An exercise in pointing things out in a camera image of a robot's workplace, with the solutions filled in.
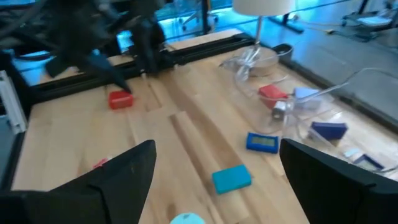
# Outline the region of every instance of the cyan object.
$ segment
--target cyan object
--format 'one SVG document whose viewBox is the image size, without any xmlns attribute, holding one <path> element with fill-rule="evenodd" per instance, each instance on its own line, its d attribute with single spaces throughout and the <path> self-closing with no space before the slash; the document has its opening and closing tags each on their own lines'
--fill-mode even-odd
<svg viewBox="0 0 398 224">
<path fill-rule="evenodd" d="M 205 224 L 205 221 L 197 214 L 189 212 L 177 215 L 170 224 Z"/>
<path fill-rule="evenodd" d="M 311 88 L 294 88 L 294 97 L 296 97 L 296 99 L 301 99 L 318 92 L 319 90 L 314 90 Z M 297 103 L 295 106 L 296 108 L 300 109 L 317 110 L 320 107 L 320 105 L 321 105 L 320 97 L 315 97 L 307 102 Z"/>
<path fill-rule="evenodd" d="M 213 173 L 213 183 L 218 194 L 251 185 L 251 176 L 246 166 L 239 165 Z"/>
<path fill-rule="evenodd" d="M 248 133 L 246 149 L 277 154 L 279 150 L 279 138 L 278 136 Z"/>
<path fill-rule="evenodd" d="M 342 139 L 348 130 L 345 123 L 313 122 L 311 128 L 328 141 Z"/>
</svg>

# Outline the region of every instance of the desk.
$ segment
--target desk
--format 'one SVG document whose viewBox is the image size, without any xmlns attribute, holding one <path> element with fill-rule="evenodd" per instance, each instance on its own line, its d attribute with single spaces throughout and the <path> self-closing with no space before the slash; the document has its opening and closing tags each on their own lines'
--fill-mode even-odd
<svg viewBox="0 0 398 224">
<path fill-rule="evenodd" d="M 238 32 L 209 34 L 174 47 Z M 220 78 L 224 70 L 218 68 L 231 54 L 178 67 L 148 82 L 128 80 L 136 101 L 125 110 L 108 109 L 108 93 L 116 89 L 112 85 L 35 105 L 13 189 L 53 189 L 102 158 L 155 139 L 157 162 L 140 223 L 168 223 L 182 212 L 195 212 L 206 223 L 308 223 L 278 155 L 245 149 L 252 127 L 226 96 Z M 311 86 L 299 77 L 296 82 Z M 362 130 L 359 141 L 372 133 L 367 144 L 396 148 L 396 136 L 359 114 L 350 116 L 352 126 Z M 249 169 L 252 186 L 216 195 L 211 174 L 240 164 Z"/>
</svg>

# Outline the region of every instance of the teal block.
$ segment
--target teal block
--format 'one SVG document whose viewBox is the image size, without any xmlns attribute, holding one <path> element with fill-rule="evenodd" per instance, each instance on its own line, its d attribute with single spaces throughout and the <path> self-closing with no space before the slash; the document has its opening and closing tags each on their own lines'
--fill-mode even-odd
<svg viewBox="0 0 398 224">
<path fill-rule="evenodd" d="M 251 185 L 251 176 L 244 165 L 213 173 L 213 183 L 218 194 L 241 189 Z"/>
</svg>

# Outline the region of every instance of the lamp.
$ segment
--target lamp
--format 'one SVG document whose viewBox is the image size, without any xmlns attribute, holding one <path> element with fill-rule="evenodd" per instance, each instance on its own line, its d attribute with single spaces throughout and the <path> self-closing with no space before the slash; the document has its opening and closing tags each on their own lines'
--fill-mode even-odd
<svg viewBox="0 0 398 224">
<path fill-rule="evenodd" d="M 256 44 L 260 42 L 262 17 L 279 16 L 292 11 L 295 0 L 233 0 L 233 9 L 248 16 L 259 16 Z"/>
</svg>

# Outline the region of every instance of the transparent container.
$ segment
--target transparent container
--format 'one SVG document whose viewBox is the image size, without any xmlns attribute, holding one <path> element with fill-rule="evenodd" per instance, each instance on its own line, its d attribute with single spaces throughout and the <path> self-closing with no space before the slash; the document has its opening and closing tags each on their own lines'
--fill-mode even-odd
<svg viewBox="0 0 398 224">
<path fill-rule="evenodd" d="M 348 71 L 346 64 L 320 47 L 311 53 L 322 58 L 314 65 L 334 68 L 333 72 Z M 273 49 L 252 46 L 237 50 L 221 65 L 231 72 L 233 90 L 229 94 L 233 104 L 258 133 L 282 131 L 284 112 L 289 106 L 287 102 L 296 97 L 296 92 L 321 91 L 294 75 L 296 68 L 279 64 L 279 60 L 290 60 L 292 56 L 293 48 L 289 45 L 282 44 Z M 296 106 L 295 114 L 300 119 L 316 116 L 328 110 L 332 101 L 333 97 L 328 94 L 319 95 Z"/>
<path fill-rule="evenodd" d="M 398 88 L 398 79 L 392 74 L 376 68 L 365 68 L 350 75 L 340 85 L 323 90 L 307 99 L 290 99 L 284 120 L 283 137 L 306 144 L 346 162 L 356 164 L 363 154 L 382 165 L 382 169 L 362 166 L 363 169 L 398 180 L 398 145 L 395 137 L 383 131 L 380 125 L 358 112 L 364 104 L 378 108 L 377 101 L 394 101 L 388 90 Z M 297 103 L 317 95 L 328 95 L 327 110 L 302 119 L 295 110 Z M 342 103 L 339 97 L 352 103 Z M 320 134 L 314 123 L 344 124 L 347 130 L 341 139 L 326 140 L 328 134 Z"/>
</svg>

